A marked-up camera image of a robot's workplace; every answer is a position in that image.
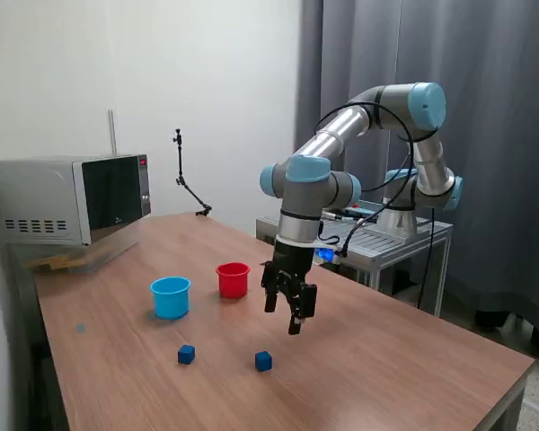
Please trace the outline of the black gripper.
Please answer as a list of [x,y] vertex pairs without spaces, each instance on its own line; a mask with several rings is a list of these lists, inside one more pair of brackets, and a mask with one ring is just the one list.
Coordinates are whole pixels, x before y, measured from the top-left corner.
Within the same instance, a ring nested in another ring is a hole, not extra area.
[[[298,247],[275,241],[272,261],[264,263],[261,287],[265,291],[264,312],[275,312],[281,283],[280,270],[290,276],[305,281],[311,270],[314,248]],[[295,282],[290,289],[288,303],[291,318],[288,326],[289,335],[300,333],[302,323],[314,317],[317,297],[317,285]]]

